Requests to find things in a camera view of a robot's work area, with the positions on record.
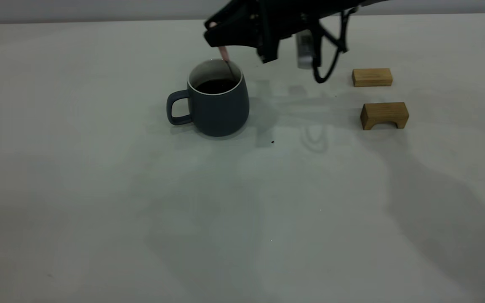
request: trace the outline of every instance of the wooden bridge block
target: wooden bridge block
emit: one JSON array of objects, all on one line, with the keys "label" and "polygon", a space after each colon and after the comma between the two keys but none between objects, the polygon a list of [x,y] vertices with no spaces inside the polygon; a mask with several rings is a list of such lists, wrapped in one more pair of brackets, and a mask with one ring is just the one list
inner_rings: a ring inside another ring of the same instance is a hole
[{"label": "wooden bridge block", "polygon": [[353,69],[353,85],[362,86],[391,86],[392,73],[390,69]]},{"label": "wooden bridge block", "polygon": [[370,130],[375,124],[385,122],[393,122],[398,128],[405,128],[408,119],[409,112],[404,102],[368,103],[362,107],[360,114],[364,130]]}]

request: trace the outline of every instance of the white table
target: white table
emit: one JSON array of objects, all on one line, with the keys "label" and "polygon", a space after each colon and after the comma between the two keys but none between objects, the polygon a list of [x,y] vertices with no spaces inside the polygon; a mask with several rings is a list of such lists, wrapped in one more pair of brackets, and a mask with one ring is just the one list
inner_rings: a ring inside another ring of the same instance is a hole
[{"label": "white table", "polygon": [[[203,30],[0,25],[0,303],[485,300],[485,15],[354,17],[323,85],[292,39],[231,47],[252,109],[224,140],[165,117]],[[374,67],[391,88],[352,86]],[[362,131],[395,101],[406,129]]]}]

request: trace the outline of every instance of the mug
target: mug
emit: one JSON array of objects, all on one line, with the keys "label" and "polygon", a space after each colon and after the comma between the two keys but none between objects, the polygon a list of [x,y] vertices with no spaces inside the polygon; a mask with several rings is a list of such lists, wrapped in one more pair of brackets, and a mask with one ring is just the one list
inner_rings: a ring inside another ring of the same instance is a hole
[{"label": "mug", "polygon": [[[198,87],[214,80],[232,80],[237,83],[226,92],[205,93]],[[171,108],[179,99],[188,99],[190,114],[173,117]],[[248,119],[250,102],[243,72],[232,61],[213,59],[195,67],[187,79],[187,89],[174,92],[168,97],[166,105],[168,120],[173,125],[193,122],[208,136],[227,136],[235,133]]]}]

